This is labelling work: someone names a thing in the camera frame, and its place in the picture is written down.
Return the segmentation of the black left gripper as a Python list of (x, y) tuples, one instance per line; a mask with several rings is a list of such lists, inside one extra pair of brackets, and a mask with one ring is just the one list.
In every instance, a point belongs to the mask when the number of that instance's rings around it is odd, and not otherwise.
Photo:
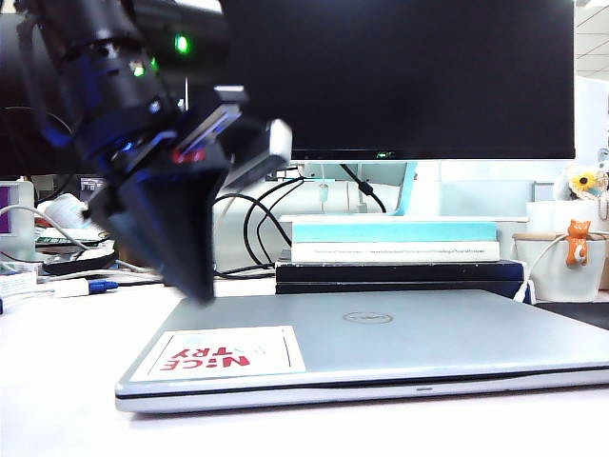
[(187, 297), (213, 292), (212, 206), (229, 163), (219, 136), (228, 105), (199, 105), (159, 123), (125, 109), (79, 128), (75, 144), (106, 179), (91, 220)]

